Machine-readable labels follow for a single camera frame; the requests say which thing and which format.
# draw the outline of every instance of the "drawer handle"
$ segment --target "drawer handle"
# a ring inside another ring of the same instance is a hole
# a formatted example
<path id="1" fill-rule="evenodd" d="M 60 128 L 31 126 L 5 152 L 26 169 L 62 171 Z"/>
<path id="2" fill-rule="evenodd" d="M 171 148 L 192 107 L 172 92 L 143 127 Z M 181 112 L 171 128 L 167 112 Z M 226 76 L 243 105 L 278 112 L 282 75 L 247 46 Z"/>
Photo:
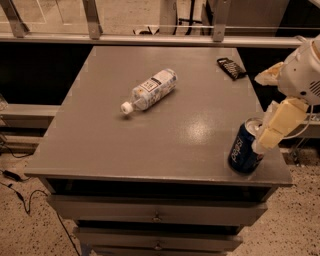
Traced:
<path id="1" fill-rule="evenodd" d="M 160 223 L 162 221 L 162 219 L 159 217 L 159 213 L 156 212 L 156 216 L 152 218 L 152 221 L 154 223 Z"/>
<path id="2" fill-rule="evenodd" d="M 157 245 L 154 247 L 154 249 L 155 249 L 156 251 L 161 251 L 161 250 L 162 250 L 162 247 L 161 247 L 160 244 L 157 244 Z"/>

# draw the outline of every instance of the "gray table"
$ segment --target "gray table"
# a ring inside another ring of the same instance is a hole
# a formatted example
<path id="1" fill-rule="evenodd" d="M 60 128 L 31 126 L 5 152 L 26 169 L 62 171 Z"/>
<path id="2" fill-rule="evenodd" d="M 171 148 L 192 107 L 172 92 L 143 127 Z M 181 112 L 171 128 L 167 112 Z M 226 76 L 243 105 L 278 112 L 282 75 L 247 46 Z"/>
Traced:
<path id="1" fill-rule="evenodd" d="M 149 242 L 161 255 L 224 255 L 240 244 L 235 235 L 262 215 L 275 189 L 291 185 L 278 148 L 249 176 L 228 166 L 240 124 L 263 112 L 249 79 L 232 81 L 217 66 L 219 57 L 242 65 L 236 49 L 93 48 L 26 169 L 51 191 L 51 205 L 78 222 L 80 240 L 106 255 L 110 248 L 133 255 L 128 246 L 139 249 L 135 255 L 154 255 Z M 164 68 L 176 71 L 176 89 L 149 110 L 124 116 L 120 105 L 131 89 Z M 194 234 L 208 247 L 197 247 Z M 119 240 L 105 244 L 109 236 Z M 171 244 L 180 236 L 194 247 Z"/>

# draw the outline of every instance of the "wire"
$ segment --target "wire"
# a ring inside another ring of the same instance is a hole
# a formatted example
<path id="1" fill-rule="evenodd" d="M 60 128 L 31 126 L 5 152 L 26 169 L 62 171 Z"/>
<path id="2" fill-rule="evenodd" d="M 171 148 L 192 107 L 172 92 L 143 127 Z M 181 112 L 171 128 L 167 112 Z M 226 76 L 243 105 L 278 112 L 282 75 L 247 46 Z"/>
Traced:
<path id="1" fill-rule="evenodd" d="M 39 190 L 39 189 L 34 190 L 34 191 L 31 193 L 30 197 L 29 197 L 29 200 L 28 200 L 29 203 L 28 203 L 28 208 L 27 208 L 27 204 L 26 204 L 26 201 L 24 200 L 23 196 L 21 195 L 21 193 L 20 193 L 19 191 L 17 191 L 17 190 L 15 190 L 14 188 L 12 188 L 12 184 L 7 185 L 7 184 L 4 184 L 4 183 L 2 183 L 2 182 L 0 182 L 0 184 L 3 185 L 3 186 L 5 186 L 5 187 L 7 187 L 7 188 L 9 188 L 9 189 L 11 189 L 12 191 L 14 191 L 14 192 L 16 193 L 16 195 L 18 196 L 19 200 L 23 203 L 24 210 L 25 210 L 26 214 L 28 214 L 28 215 L 30 215 L 30 213 L 31 213 L 31 201 L 32 201 L 33 195 L 34 195 L 36 192 L 39 192 L 39 193 L 44 194 L 45 196 L 48 196 L 47 193 L 44 192 L 44 191 L 42 191 L 42 190 Z"/>
<path id="2" fill-rule="evenodd" d="M 42 190 L 39 190 L 39 189 L 34 190 L 34 191 L 31 193 L 30 197 L 29 197 L 29 203 L 28 203 L 28 208 L 27 208 L 27 206 L 26 206 L 26 201 L 24 200 L 23 196 L 20 194 L 20 192 L 18 192 L 18 191 L 15 190 L 14 188 L 12 188 L 12 184 L 7 185 L 7 184 L 4 184 L 4 183 L 2 183 L 2 182 L 0 182 L 0 184 L 3 185 L 3 186 L 5 186 L 5 187 L 7 187 L 7 188 L 9 188 L 9 189 L 11 189 L 11 190 L 13 190 L 13 191 L 16 193 L 16 195 L 18 196 L 19 200 L 22 201 L 22 203 L 23 203 L 25 212 L 26 212 L 29 216 L 30 216 L 30 213 L 31 213 L 31 201 L 32 201 L 33 195 L 38 192 L 38 193 L 44 194 L 45 196 L 48 196 L 48 194 L 47 194 L 46 192 L 42 191 Z M 77 248 L 76 248 L 76 245 L 75 245 L 74 242 L 72 241 L 71 236 L 69 235 L 69 233 L 68 233 L 65 225 L 63 224 L 63 222 L 62 222 L 62 220 L 61 220 L 61 218 L 60 218 L 60 216 L 59 216 L 58 213 L 57 213 L 57 216 L 58 216 L 58 219 L 59 219 L 60 224 L 62 225 L 64 231 L 66 232 L 66 234 L 67 234 L 67 236 L 68 236 L 68 238 L 69 238 L 69 240 L 70 240 L 73 248 L 75 249 L 77 255 L 80 256 L 80 253 L 78 252 L 78 250 L 77 250 Z"/>
<path id="3" fill-rule="evenodd" d="M 2 175 L 3 175 L 5 178 L 14 180 L 14 181 L 16 181 L 16 182 L 26 182 L 26 181 L 28 181 L 28 180 L 31 179 L 31 177 L 26 178 L 26 179 L 21 179 L 21 177 L 20 177 L 18 174 L 14 173 L 14 172 L 10 172 L 10 171 L 8 171 L 8 170 L 4 170 L 4 171 L 3 171 L 3 170 L 0 170 L 0 172 L 2 173 Z"/>
<path id="4" fill-rule="evenodd" d="M 296 133 L 296 134 L 294 134 L 294 135 L 292 135 L 292 136 L 284 137 L 283 139 L 284 139 L 284 140 L 293 139 L 293 138 L 299 136 L 300 134 L 302 134 L 305 130 L 307 130 L 307 128 L 309 127 L 310 122 L 311 122 L 312 114 L 313 114 L 313 105 L 311 105 L 310 114 L 309 114 L 309 119 L 308 119 L 308 122 L 307 122 L 307 124 L 305 125 L 305 127 L 304 127 L 300 132 L 298 132 L 298 133 Z"/>
<path id="5" fill-rule="evenodd" d="M 10 151 L 11 155 L 12 155 L 13 157 L 15 157 L 15 158 L 24 158 L 24 157 L 32 156 L 32 155 L 33 155 L 33 153 L 30 153 L 30 154 L 26 154 L 26 155 L 22 155 L 22 156 L 16 156 L 16 155 L 13 153 L 12 149 L 9 148 L 7 145 L 4 145 L 4 144 L 2 143 L 1 146 L 7 148 L 7 149 Z"/>
<path id="6" fill-rule="evenodd" d="M 66 232 L 66 234 L 67 234 L 67 236 L 68 236 L 68 238 L 69 238 L 69 240 L 70 240 L 73 248 L 75 249 L 75 251 L 77 252 L 77 254 L 80 256 L 80 253 L 78 252 L 76 245 L 75 245 L 74 242 L 72 241 L 71 236 L 69 235 L 69 232 L 68 232 L 68 230 L 66 229 L 65 225 L 63 224 L 63 222 L 62 222 L 62 220 L 61 220 L 61 218 L 60 218 L 60 216 L 59 216 L 58 213 L 57 213 L 57 216 L 58 216 L 58 220 L 60 221 L 60 223 L 61 223 L 64 231 Z"/>

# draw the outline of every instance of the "black cable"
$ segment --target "black cable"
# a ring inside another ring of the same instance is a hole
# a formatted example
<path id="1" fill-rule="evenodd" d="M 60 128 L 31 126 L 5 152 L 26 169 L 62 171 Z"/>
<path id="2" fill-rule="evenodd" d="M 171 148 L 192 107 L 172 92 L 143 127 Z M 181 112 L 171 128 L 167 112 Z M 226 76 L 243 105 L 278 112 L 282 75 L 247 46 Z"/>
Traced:
<path id="1" fill-rule="evenodd" d="M 18 174 L 14 173 L 14 172 L 10 172 L 10 171 L 8 171 L 8 170 L 4 170 L 4 171 L 3 171 L 3 170 L 0 170 L 0 172 L 2 173 L 2 175 L 3 175 L 5 178 L 14 180 L 14 181 L 16 181 L 16 182 L 26 182 L 26 181 L 28 181 L 28 180 L 31 179 L 31 177 L 26 178 L 26 179 L 21 179 L 21 177 L 20 177 Z"/>
<path id="2" fill-rule="evenodd" d="M 29 216 L 30 216 L 30 213 L 31 213 L 31 200 L 32 200 L 33 195 L 34 195 L 36 192 L 40 192 L 40 193 L 44 194 L 45 196 L 48 196 L 47 193 L 44 192 L 44 191 L 42 191 L 42 190 L 39 190 L 39 189 L 34 190 L 34 191 L 31 193 L 30 197 L 29 197 L 29 204 L 28 204 L 28 209 L 27 209 L 26 201 L 24 200 L 24 198 L 23 198 L 23 196 L 20 194 L 20 192 L 18 192 L 18 191 L 15 190 L 14 188 L 12 188 L 12 184 L 7 185 L 7 184 L 4 184 L 4 183 L 2 183 L 2 182 L 0 182 L 0 184 L 3 185 L 3 186 L 5 186 L 5 187 L 7 187 L 7 188 L 9 188 L 9 189 L 11 189 L 11 190 L 13 190 L 13 191 L 16 193 L 16 195 L 18 196 L 19 200 L 22 201 L 22 203 L 23 203 L 25 212 L 26 212 Z M 58 219 L 59 219 L 60 224 L 62 225 L 64 231 L 66 232 L 66 234 L 67 234 L 67 236 L 68 236 L 68 238 L 69 238 L 69 240 L 70 240 L 73 248 L 75 249 L 77 255 L 80 256 L 80 253 L 78 252 L 76 245 L 75 245 L 74 242 L 72 241 L 71 236 L 69 235 L 69 233 L 68 233 L 65 225 L 63 224 L 62 220 L 60 219 L 60 216 L 59 216 L 58 213 L 57 213 L 57 216 L 58 216 Z"/>
<path id="3" fill-rule="evenodd" d="M 66 232 L 66 234 L 67 234 L 67 236 L 68 236 L 68 238 L 69 238 L 69 240 L 70 240 L 73 248 L 74 248 L 75 251 L 77 252 L 78 256 L 80 256 L 80 253 L 78 252 L 76 245 L 75 245 L 74 242 L 72 241 L 71 236 L 69 235 L 69 232 L 68 232 L 68 230 L 66 229 L 65 225 L 63 224 L 63 222 L 62 222 L 62 220 L 61 220 L 61 218 L 60 218 L 60 215 L 59 215 L 58 213 L 57 213 L 57 216 L 58 216 L 58 220 L 60 221 L 60 223 L 61 223 L 64 231 Z"/>
<path id="4" fill-rule="evenodd" d="M 30 153 L 30 154 L 26 154 L 26 155 L 22 155 L 22 156 L 16 156 L 16 155 L 13 153 L 12 149 L 9 148 L 7 145 L 4 145 L 4 144 L 2 143 L 1 146 L 2 146 L 2 147 L 5 147 L 6 149 L 8 149 L 8 150 L 10 151 L 11 155 L 12 155 L 13 157 L 15 157 L 15 158 L 24 158 L 24 157 L 32 156 L 32 155 L 33 155 L 33 153 Z"/>
<path id="5" fill-rule="evenodd" d="M 12 188 L 12 184 L 9 184 L 9 185 L 6 185 L 2 182 L 0 182 L 1 185 L 11 189 L 12 191 L 14 191 L 16 193 L 16 195 L 18 196 L 19 200 L 23 203 L 23 207 L 24 207 L 24 211 L 26 212 L 26 214 L 30 215 L 31 213 L 31 201 L 32 201 L 32 197 L 33 195 L 36 193 L 36 192 L 40 192 L 42 194 L 44 194 L 45 196 L 48 196 L 46 192 L 42 191 L 42 190 L 39 190 L 39 189 L 36 189 L 35 191 L 33 191 L 29 197 L 29 204 L 28 204 L 28 208 L 27 208 L 27 205 L 26 205 L 26 201 L 24 200 L 23 196 L 21 195 L 20 192 L 18 192 L 17 190 L 15 190 L 14 188 Z"/>

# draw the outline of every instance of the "plastic water bottle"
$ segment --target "plastic water bottle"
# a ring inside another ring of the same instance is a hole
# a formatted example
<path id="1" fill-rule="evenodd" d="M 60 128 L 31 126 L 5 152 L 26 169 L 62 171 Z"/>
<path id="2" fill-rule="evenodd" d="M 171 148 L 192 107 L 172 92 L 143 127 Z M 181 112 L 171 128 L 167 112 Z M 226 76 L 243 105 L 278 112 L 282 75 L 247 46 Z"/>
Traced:
<path id="1" fill-rule="evenodd" d="M 135 110 L 146 110 L 170 93 L 178 80 L 177 74 L 167 68 L 136 86 L 132 90 L 131 99 L 121 105 L 126 115 Z"/>

